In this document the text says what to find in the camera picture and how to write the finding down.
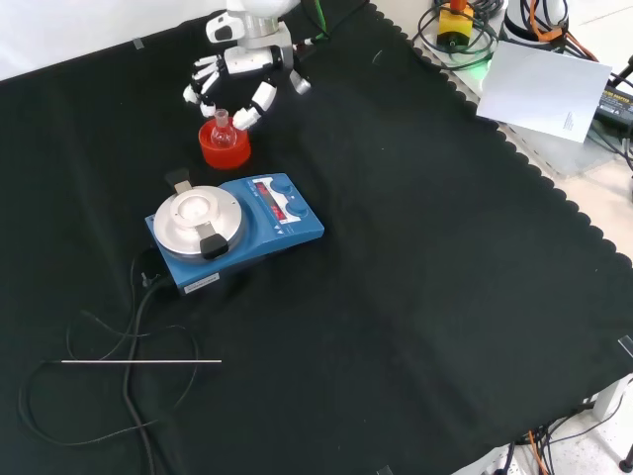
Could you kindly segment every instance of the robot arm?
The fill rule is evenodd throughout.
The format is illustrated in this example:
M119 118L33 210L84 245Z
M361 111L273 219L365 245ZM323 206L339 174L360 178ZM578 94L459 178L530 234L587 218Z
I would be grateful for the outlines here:
M206 33L212 44L237 41L224 56L204 57L194 64L194 73L183 94L187 102L200 104L203 116L212 117L216 105L211 99L214 86L222 77L283 67L299 94L311 85L295 70L290 32L279 17L299 5L300 0L226 0L226 13L209 21ZM248 129L271 107L277 88L269 77L260 84L248 107L233 117L238 129Z

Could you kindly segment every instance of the orange cable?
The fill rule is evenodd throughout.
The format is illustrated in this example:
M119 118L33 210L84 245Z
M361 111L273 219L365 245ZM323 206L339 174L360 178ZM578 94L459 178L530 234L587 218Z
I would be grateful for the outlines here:
M563 29L552 30L551 32L541 32L536 25L536 0L532 0L530 3L530 25L532 30L541 43L549 43L557 39L563 34Z
M536 0L532 0L530 3L530 26L532 27L532 31L536 35L536 38L538 38L539 42L550 43L554 41L555 39L559 38L560 36L564 35L565 39L569 40L578 48L580 48L581 51L587 56L589 56L592 60L598 62L597 57L595 57L595 55L591 51L589 51L586 47L581 45L581 42L579 42L576 38L574 38L574 36L571 33L569 32L565 33L562 28L552 30L551 32L542 32L538 28L538 25L536 25Z
M538 462L539 467L541 467L541 470L543 470L543 473L545 475L548 475L547 468L545 468L545 465L543 464L543 461L541 460L541 457L538 455L538 450L536 449L536 444L534 443L534 437L532 437L532 431L529 430L527 434L530 437L530 445L532 445L532 451L534 452L534 458L536 458L536 461Z
M591 51L589 51L587 48L585 48L583 45L581 45L581 42L579 42L578 40L576 40L576 38L574 38L574 36L571 33L567 33L567 38L570 42L572 42L574 45L576 45L578 48L581 49L581 51L586 54L587 56L589 56L591 59L593 59L595 62L599 62L597 60L597 57L595 57L593 55L593 53Z

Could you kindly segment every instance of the black cloth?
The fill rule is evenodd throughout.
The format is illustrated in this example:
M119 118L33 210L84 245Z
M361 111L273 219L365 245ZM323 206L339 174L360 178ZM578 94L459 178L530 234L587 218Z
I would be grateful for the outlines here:
M301 11L288 22L296 39L314 33ZM204 164L199 111L181 98L193 61L213 52L204 26L0 85L4 472L145 473L134 435L59 448L14 408L29 370L65 356L69 320L125 327L130 262L150 244L143 218L182 166L209 184L286 172L326 233L150 308L142 331L185 325L225 362L150 430L165 473L450 474L630 369L617 344L633 332L630 261L373 6L306 58L309 94L280 87L234 172ZM258 81L225 83L218 104L234 112ZM74 340L86 358L113 343L86 319ZM165 334L140 356L190 353ZM32 396L41 427L65 441L128 427L122 373L48 368ZM188 369L135 375L151 419Z

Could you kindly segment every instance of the red led display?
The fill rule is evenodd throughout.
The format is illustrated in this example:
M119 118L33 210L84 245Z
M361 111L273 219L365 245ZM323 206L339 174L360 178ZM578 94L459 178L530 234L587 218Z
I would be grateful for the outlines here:
M264 199L266 204L270 206L270 209L273 211L275 218L277 218L278 221L285 220L286 215L284 215L284 212L281 211L281 208L279 208L277 203L275 203L275 199L268 192L268 188L266 188L266 185L264 185L262 182L257 182L255 183L255 186L257 187L257 191L259 191L261 197Z
M268 189L266 188L266 185L264 185L263 183L261 183L261 182L255 183L255 186L257 187L257 190L259 190L259 192L262 195L267 195L268 194Z
M273 213L275 214L275 218L277 218L279 221L286 219L286 216L281 212L277 205L272 206L271 208L273 210Z

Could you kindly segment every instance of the white paper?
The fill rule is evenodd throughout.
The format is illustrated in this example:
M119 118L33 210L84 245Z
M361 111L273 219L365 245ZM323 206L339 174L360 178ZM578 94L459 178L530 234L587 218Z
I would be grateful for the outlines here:
M499 42L477 115L583 142L611 66Z

